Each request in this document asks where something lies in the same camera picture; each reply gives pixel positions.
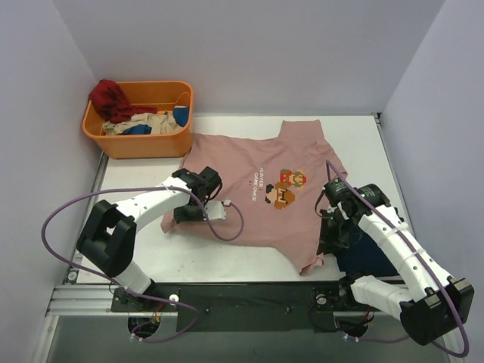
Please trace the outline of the pink printed t-shirt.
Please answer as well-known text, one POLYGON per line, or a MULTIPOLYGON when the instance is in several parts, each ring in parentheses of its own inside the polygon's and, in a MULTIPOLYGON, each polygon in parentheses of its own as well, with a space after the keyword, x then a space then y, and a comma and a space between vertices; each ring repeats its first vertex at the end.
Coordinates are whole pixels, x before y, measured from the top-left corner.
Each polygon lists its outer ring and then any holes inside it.
POLYGON ((327 162, 346 173, 319 120, 284 121, 278 136, 265 140, 196 134, 181 167, 217 171, 222 179, 218 200, 235 206, 225 220, 213 223, 213 230, 205 222, 177 223, 172 213, 165 214, 160 227, 166 234, 209 239, 220 234, 240 246, 271 247, 300 275, 309 275, 324 263, 315 206, 328 206, 319 197, 331 176, 327 162))

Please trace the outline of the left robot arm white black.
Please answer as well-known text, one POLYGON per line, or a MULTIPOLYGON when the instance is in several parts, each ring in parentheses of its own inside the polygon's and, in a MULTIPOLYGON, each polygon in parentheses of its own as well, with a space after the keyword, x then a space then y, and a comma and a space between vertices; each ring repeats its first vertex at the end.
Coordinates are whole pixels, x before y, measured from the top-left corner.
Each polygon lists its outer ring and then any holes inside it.
POLYGON ((129 303, 140 312, 156 300, 154 282, 134 262, 136 234, 172 212, 180 222, 202 222, 205 215, 225 218, 225 208, 215 201, 222 189, 219 174, 206 167, 199 174, 175 171, 158 189, 117 203, 98 201, 92 208, 76 244, 77 250, 129 293, 129 303))

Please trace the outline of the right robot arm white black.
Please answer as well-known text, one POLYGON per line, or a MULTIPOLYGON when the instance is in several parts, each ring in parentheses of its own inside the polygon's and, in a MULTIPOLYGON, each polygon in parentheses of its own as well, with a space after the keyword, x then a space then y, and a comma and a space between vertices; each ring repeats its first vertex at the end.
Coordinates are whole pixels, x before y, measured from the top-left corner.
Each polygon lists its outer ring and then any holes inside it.
POLYGON ((318 252, 335 255, 346 273, 337 291, 343 308, 385 312, 422 346, 466 323, 473 286, 433 260, 376 185, 351 189, 335 178, 321 194, 329 207, 318 252))

